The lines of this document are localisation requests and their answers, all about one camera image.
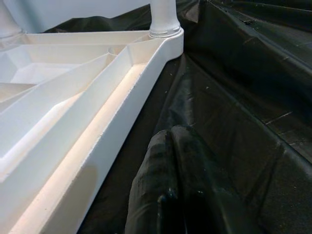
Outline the black plastic sheet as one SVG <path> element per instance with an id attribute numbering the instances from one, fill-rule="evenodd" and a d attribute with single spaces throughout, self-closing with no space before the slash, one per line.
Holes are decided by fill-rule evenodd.
<path id="1" fill-rule="evenodd" d="M 312 234 L 312 0 L 177 0 L 177 14 L 184 52 L 162 70 L 77 234 L 124 234 L 148 145 L 178 125 L 216 154 L 253 234 Z"/>

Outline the white plastic table top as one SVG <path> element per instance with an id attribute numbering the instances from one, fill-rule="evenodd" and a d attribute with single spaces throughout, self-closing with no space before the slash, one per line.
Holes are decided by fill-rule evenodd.
<path id="1" fill-rule="evenodd" d="M 76 234 L 183 36 L 28 34 L 0 51 L 0 234 Z"/>

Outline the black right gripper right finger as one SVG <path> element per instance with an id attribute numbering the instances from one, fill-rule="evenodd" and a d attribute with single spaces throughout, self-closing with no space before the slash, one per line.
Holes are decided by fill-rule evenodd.
<path id="1" fill-rule="evenodd" d="M 254 221 L 216 154 L 189 126 L 171 133 L 187 234 L 254 234 Z"/>

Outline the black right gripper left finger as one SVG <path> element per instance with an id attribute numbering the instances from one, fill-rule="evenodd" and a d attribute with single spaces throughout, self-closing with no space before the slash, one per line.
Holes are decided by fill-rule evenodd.
<path id="1" fill-rule="evenodd" d="M 171 133 L 155 134 L 132 182 L 124 234 L 185 234 Z"/>

